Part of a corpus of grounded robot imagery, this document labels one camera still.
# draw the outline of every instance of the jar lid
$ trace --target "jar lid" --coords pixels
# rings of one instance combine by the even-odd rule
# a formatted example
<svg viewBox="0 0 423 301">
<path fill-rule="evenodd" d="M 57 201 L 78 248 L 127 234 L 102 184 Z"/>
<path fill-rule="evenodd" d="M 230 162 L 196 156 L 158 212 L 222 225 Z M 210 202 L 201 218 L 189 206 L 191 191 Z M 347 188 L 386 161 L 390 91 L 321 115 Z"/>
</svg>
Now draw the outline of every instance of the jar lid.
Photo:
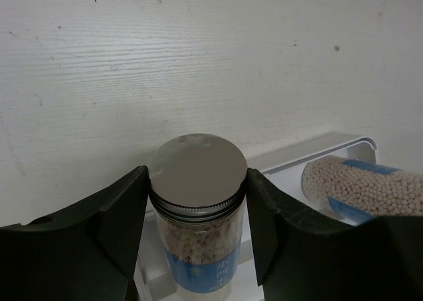
<svg viewBox="0 0 423 301">
<path fill-rule="evenodd" d="M 154 207 L 180 221 L 210 221 L 234 211 L 245 195 L 247 161 L 226 139 L 188 134 L 163 144 L 149 164 Z"/>
</svg>

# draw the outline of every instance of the lying jar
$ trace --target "lying jar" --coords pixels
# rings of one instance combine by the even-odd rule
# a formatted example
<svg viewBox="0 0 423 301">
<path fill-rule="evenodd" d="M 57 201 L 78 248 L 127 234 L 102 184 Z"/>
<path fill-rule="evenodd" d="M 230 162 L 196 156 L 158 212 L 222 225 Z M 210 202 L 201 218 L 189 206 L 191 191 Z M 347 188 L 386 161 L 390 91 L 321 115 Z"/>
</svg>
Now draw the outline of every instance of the lying jar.
<svg viewBox="0 0 423 301">
<path fill-rule="evenodd" d="M 187 301 L 222 301 L 231 292 L 241 244 L 247 161 L 209 134 L 175 138 L 149 166 L 150 199 L 169 270 Z"/>
</svg>

